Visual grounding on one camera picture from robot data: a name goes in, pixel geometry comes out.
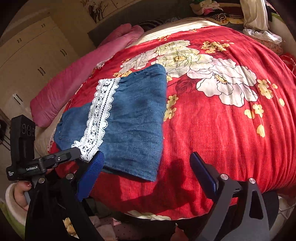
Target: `white lace trim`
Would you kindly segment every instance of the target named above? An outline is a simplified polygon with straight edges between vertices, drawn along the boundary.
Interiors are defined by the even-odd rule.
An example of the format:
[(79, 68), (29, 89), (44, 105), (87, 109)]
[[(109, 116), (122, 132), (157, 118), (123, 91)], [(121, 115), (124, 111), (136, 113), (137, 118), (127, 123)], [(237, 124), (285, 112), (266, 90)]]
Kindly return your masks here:
[(84, 136), (80, 141), (74, 141), (74, 144), (72, 144), (72, 147), (80, 149), (81, 158), (87, 162), (92, 159), (103, 142), (105, 128), (108, 126), (107, 118), (110, 116), (109, 111), (114, 100), (113, 95), (119, 87), (119, 81), (120, 78), (99, 80), (90, 107)]

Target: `red fingernail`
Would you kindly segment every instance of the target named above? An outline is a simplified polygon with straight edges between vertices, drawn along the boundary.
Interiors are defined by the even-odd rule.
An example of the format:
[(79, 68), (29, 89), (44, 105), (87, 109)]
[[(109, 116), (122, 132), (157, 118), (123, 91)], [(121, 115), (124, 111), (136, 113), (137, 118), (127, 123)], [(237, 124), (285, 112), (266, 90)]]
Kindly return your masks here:
[(32, 186), (32, 183), (30, 183), (29, 181), (25, 181), (27, 186)]

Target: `green fabric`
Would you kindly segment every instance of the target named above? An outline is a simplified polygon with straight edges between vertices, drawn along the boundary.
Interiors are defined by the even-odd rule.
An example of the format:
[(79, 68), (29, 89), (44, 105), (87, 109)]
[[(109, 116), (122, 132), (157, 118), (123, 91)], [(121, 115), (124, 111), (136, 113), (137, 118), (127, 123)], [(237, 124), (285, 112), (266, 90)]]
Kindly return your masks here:
[(9, 224), (12, 226), (14, 231), (22, 238), (25, 239), (25, 226), (20, 224), (10, 213), (5, 203), (0, 201), (0, 209), (6, 217)]
[(271, 13), (271, 15), (272, 16), (274, 16), (275, 18), (277, 18), (278, 20), (280, 20), (281, 22), (283, 22), (283, 23), (285, 23), (284, 21), (283, 21), (283, 19), (280, 17), (280, 15), (278, 15), (278, 14), (276, 14), (276, 13)]

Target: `white flower print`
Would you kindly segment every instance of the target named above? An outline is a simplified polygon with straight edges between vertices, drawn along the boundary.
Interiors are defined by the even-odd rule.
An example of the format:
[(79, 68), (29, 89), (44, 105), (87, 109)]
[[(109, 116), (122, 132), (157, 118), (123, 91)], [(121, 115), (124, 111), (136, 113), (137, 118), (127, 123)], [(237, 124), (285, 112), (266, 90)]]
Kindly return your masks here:
[(255, 102), (258, 95), (249, 88), (256, 84), (256, 75), (247, 67), (236, 65), (231, 59), (212, 59), (212, 67), (190, 70), (192, 79), (202, 79), (196, 89), (206, 96), (218, 95), (226, 105), (242, 107), (244, 99)]
[(146, 64), (149, 62), (149, 60), (155, 58), (156, 56), (157, 56), (157, 53), (155, 53), (153, 49), (145, 53), (141, 53), (136, 57), (131, 58), (126, 62), (123, 62), (122, 65), (120, 66), (122, 69), (119, 71), (119, 73), (123, 74), (129, 71), (131, 68), (134, 68), (136, 70), (144, 68)]
[(166, 55), (157, 57), (151, 64), (161, 64), (164, 66), (167, 75), (179, 78), (193, 69), (203, 69), (211, 67), (212, 56), (199, 54), (199, 51), (192, 48), (182, 47), (174, 51), (167, 52)]
[(188, 40), (176, 40), (156, 47), (154, 49), (154, 52), (158, 55), (164, 55), (167, 54), (169, 51), (178, 49), (179, 47), (186, 47), (188, 45), (190, 45), (190, 41)]

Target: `pile of clothes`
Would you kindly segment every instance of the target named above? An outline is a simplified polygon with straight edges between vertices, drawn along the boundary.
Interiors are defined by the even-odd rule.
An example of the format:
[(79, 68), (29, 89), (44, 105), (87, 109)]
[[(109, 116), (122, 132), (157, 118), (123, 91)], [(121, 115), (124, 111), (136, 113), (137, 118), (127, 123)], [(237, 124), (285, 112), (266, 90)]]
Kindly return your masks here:
[(283, 54), (282, 38), (269, 31), (265, 0), (239, 0), (238, 3), (225, 0), (193, 0), (192, 11), (204, 19), (232, 28), (271, 49), (277, 55)]
[(217, 3), (212, 0), (193, 0), (190, 7), (195, 14), (208, 21), (243, 33), (244, 16), (240, 4)]
[(192, 11), (197, 15), (208, 15), (211, 12), (220, 8), (219, 3), (212, 0), (194, 0), (193, 3), (190, 4)]
[(240, 0), (240, 3), (244, 13), (243, 33), (271, 49), (277, 55), (283, 54), (282, 38), (269, 31), (265, 1)]

